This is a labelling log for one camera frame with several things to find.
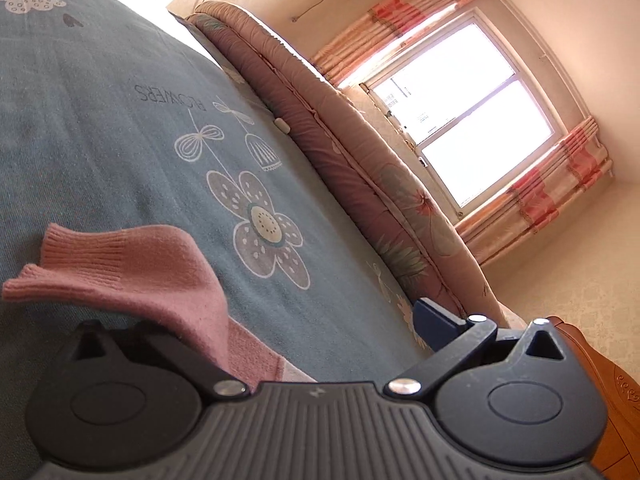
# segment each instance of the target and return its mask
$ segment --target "blue bedsheet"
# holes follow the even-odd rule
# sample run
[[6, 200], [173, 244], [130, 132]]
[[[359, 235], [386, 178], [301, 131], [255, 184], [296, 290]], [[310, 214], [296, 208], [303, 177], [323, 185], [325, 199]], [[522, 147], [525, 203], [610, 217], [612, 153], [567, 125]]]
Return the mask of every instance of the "blue bedsheet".
[[[217, 63], [165, 10], [138, 12], [0, 0], [0, 278], [38, 261], [49, 222], [171, 224], [198, 243], [231, 316], [316, 379], [380, 384], [424, 358], [398, 284], [270, 111], [215, 47]], [[88, 317], [130, 322], [1, 305], [0, 478], [37, 464], [24, 406]]]

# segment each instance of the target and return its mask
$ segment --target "curtain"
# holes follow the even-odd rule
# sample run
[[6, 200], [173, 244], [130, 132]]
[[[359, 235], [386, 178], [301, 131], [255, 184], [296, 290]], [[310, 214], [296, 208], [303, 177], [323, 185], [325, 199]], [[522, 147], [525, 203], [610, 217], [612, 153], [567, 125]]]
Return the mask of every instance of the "curtain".
[[382, 0], [319, 50], [311, 63], [338, 86], [365, 62], [384, 63], [415, 44], [442, 18], [470, 1]]
[[502, 194], [456, 225], [479, 264], [540, 231], [610, 170], [612, 161], [597, 133], [590, 116]]

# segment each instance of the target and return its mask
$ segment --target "pink sock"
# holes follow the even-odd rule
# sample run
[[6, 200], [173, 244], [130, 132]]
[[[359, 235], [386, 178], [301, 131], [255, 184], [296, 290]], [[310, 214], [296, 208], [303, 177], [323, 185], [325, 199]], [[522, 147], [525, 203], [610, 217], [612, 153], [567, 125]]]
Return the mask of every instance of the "pink sock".
[[2, 286], [6, 301], [57, 301], [153, 320], [255, 387], [285, 360], [228, 317], [225, 295], [186, 232], [164, 225], [79, 233], [50, 224], [40, 265]]

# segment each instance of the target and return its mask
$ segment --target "flower print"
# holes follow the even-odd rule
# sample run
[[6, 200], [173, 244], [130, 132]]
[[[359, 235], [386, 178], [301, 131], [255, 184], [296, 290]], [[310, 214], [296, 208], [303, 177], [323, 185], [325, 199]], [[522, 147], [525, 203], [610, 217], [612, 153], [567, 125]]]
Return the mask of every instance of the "flower print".
[[414, 311], [412, 310], [411, 305], [407, 300], [405, 300], [404, 297], [400, 296], [399, 294], [396, 294], [396, 298], [398, 298], [398, 303], [396, 303], [396, 305], [400, 309], [400, 312], [402, 312], [402, 318], [404, 319], [404, 322], [409, 326], [409, 330], [414, 335], [414, 339], [418, 343], [418, 346], [420, 348], [427, 348], [426, 343], [415, 331]]
[[415, 191], [415, 211], [418, 215], [430, 215], [433, 211], [433, 205], [431, 205], [431, 199], [425, 195], [425, 193], [419, 189]]
[[275, 150], [257, 135], [246, 134], [244, 143], [263, 171], [276, 170], [282, 166], [282, 161]]
[[224, 104], [222, 102], [222, 99], [220, 99], [221, 102], [217, 102], [217, 101], [213, 101], [213, 105], [216, 107], [216, 109], [219, 112], [222, 112], [223, 114], [232, 114], [236, 119], [238, 119], [238, 121], [240, 122], [240, 125], [244, 128], [244, 125], [242, 123], [247, 123], [247, 124], [255, 124], [255, 121], [249, 117], [246, 114], [243, 114], [242, 112], [239, 112], [238, 110], [232, 110], [231, 108], [229, 108], [226, 104]]
[[382, 279], [382, 270], [380, 270], [380, 267], [378, 266], [378, 264], [372, 264], [371, 268], [373, 269], [373, 272], [375, 272], [376, 276], [378, 277], [378, 285], [380, 286], [380, 292], [382, 293], [382, 296], [385, 298], [387, 303], [391, 303], [391, 296], [389, 296], [389, 292], [388, 292], [388, 290], [391, 290], [391, 289], [388, 288], [388, 286], [386, 286], [386, 283]]
[[66, 2], [62, 0], [2, 0], [5, 2], [4, 8], [14, 14], [26, 14], [31, 9], [51, 10], [53, 7], [65, 7]]
[[291, 218], [275, 211], [260, 180], [243, 171], [236, 186], [222, 173], [209, 171], [207, 182], [216, 199], [241, 219], [234, 228], [234, 248], [246, 268], [260, 278], [269, 278], [277, 264], [293, 283], [307, 290], [309, 274], [295, 249], [303, 244], [300, 229]]
[[406, 246], [402, 242], [392, 243], [391, 240], [385, 240], [385, 235], [372, 246], [387, 267], [394, 270], [396, 279], [417, 279], [418, 276], [427, 273], [426, 260], [415, 246]]
[[[191, 110], [188, 110], [188, 112], [193, 122]], [[222, 130], [213, 124], [206, 124], [206, 126], [198, 128], [195, 122], [193, 122], [193, 127], [196, 129], [195, 133], [183, 135], [174, 142], [175, 153], [187, 162], [196, 162], [196, 160], [200, 158], [203, 144], [211, 151], [205, 139], [221, 140], [225, 138]]]
[[234, 82], [238, 83], [239, 85], [241, 84], [247, 84], [247, 82], [244, 80], [244, 77], [242, 77], [240, 75], [240, 73], [232, 68], [228, 68], [226, 66], [220, 66], [220, 68], [223, 70], [223, 72], [226, 74], [226, 76], [228, 76], [229, 79], [233, 80]]
[[208, 14], [198, 13], [195, 14], [190, 22], [204, 33], [213, 32], [214, 30], [220, 30], [221, 28], [227, 28], [224, 23], [216, 18], [209, 16]]

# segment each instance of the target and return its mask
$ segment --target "window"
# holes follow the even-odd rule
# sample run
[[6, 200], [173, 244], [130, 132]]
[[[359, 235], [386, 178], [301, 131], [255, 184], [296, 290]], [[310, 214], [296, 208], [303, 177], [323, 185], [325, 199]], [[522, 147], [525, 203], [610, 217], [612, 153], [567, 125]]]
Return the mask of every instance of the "window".
[[475, 13], [431, 34], [366, 85], [414, 140], [459, 218], [560, 134], [537, 87]]

